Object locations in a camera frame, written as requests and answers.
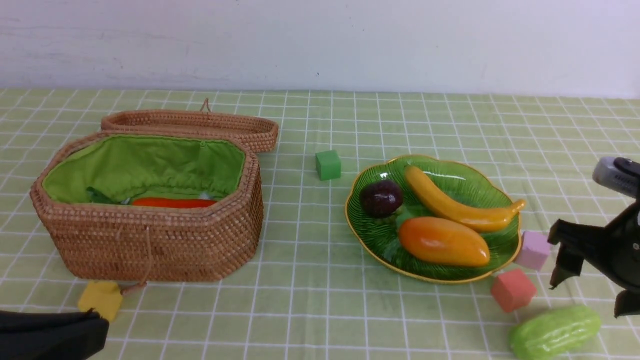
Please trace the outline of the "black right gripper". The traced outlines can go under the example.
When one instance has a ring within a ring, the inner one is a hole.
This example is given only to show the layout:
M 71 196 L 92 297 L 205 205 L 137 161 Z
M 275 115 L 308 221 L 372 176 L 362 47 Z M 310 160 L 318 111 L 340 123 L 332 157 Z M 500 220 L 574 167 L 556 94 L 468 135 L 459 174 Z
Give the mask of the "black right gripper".
M 550 228 L 547 242 L 560 245 L 550 290 L 569 278 L 579 277 L 587 262 L 624 289 L 615 297 L 615 318 L 640 314 L 638 202 L 604 227 L 558 219 Z

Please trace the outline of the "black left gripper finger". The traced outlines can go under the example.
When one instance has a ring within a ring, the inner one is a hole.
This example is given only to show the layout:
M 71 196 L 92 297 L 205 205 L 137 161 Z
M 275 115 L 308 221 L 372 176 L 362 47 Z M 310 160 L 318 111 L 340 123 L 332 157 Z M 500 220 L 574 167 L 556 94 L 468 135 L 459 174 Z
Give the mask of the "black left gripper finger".
M 87 360 L 105 348 L 110 323 L 81 312 L 0 312 L 2 360 Z

